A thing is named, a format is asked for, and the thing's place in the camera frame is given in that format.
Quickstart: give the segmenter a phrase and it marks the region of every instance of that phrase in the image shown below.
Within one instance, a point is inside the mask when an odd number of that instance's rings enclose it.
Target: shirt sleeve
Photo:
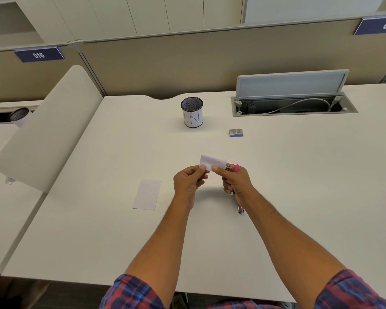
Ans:
[[[386,299],[379,296],[351,270],[342,270],[327,283],[314,304],[315,309],[384,308]]]
[[[109,288],[99,309],[165,309],[156,292],[135,276],[123,274]]]

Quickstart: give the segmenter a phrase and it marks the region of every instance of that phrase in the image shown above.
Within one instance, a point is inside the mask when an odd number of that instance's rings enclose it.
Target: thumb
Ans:
[[[222,176],[222,177],[226,177],[228,179],[230,179],[230,176],[232,174],[232,172],[226,170],[226,169],[223,169],[221,167],[218,167],[218,166],[212,166],[211,169],[216,173],[218,174],[219,176]]]
[[[204,175],[205,171],[206,171],[206,166],[200,165],[200,167],[197,168],[197,170],[191,175],[191,177],[193,177],[193,179],[197,181],[202,175]]]

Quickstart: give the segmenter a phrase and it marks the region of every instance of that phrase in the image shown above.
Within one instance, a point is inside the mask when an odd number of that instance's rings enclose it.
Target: sign with text 017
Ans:
[[[386,33],[386,16],[365,17],[357,27],[355,35]]]
[[[64,56],[58,47],[15,50],[14,54],[23,63],[64,60]]]

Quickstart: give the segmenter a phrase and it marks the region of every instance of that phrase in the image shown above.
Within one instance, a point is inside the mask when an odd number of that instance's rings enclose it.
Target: sheet of paper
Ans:
[[[137,190],[133,208],[155,210],[161,184],[159,180],[143,179]]]
[[[206,170],[212,171],[211,166],[216,165],[220,168],[226,168],[227,160],[210,156],[210,155],[202,155],[200,157],[200,163],[199,165],[206,165]]]

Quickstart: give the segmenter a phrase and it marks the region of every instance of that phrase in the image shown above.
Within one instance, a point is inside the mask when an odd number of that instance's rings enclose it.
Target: white desk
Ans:
[[[0,150],[17,130],[13,124],[0,124]],[[0,273],[34,217],[36,206],[40,206],[41,197],[40,191],[21,182],[5,184],[5,179],[0,173]]]
[[[174,174],[206,153],[247,167],[285,217],[386,297],[386,85],[344,91],[357,114],[233,117],[234,92],[104,98],[4,275],[112,284],[165,213]],[[188,95],[204,101],[197,129],[183,124]],[[244,137],[229,138],[235,128]],[[155,211],[132,209],[144,178],[163,181]],[[190,213],[177,290],[293,300],[213,173]]]

